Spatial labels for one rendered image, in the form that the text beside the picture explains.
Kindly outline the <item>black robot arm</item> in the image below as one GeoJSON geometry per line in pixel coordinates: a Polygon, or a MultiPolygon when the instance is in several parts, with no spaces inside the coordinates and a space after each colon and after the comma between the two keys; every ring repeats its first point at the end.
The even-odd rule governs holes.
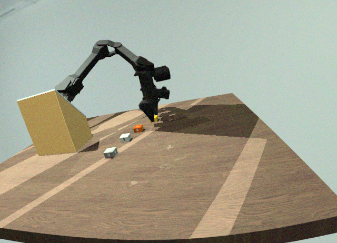
{"type": "MultiPolygon", "coordinates": [[[[134,76],[138,76],[141,86],[149,85],[153,83],[153,78],[156,82],[171,79],[170,70],[166,66],[154,67],[154,63],[149,62],[142,56],[136,56],[129,51],[119,42],[113,42],[111,40],[99,40],[95,43],[92,53],[79,67],[79,69],[73,75],[67,76],[62,82],[56,85],[54,88],[68,101],[73,101],[75,96],[80,93],[84,87],[82,81],[87,74],[92,70],[96,63],[104,59],[105,57],[112,57],[115,54],[119,54],[127,62],[129,62],[136,71],[134,76]],[[113,47],[115,50],[108,51],[108,46],[113,47]],[[152,78],[153,77],[153,78],[152,78]]],[[[161,89],[155,87],[154,97],[169,99],[170,91],[165,86],[161,89]]]]}

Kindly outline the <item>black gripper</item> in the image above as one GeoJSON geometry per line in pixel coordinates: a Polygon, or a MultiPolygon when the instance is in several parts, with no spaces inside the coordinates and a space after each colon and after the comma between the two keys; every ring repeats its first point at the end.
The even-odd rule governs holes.
{"type": "Polygon", "coordinates": [[[142,101],[139,103],[139,109],[141,109],[145,115],[150,119],[151,122],[154,122],[154,115],[157,115],[158,112],[158,102],[160,99],[155,99],[154,97],[154,90],[155,85],[154,83],[141,86],[143,98],[142,101]]]}

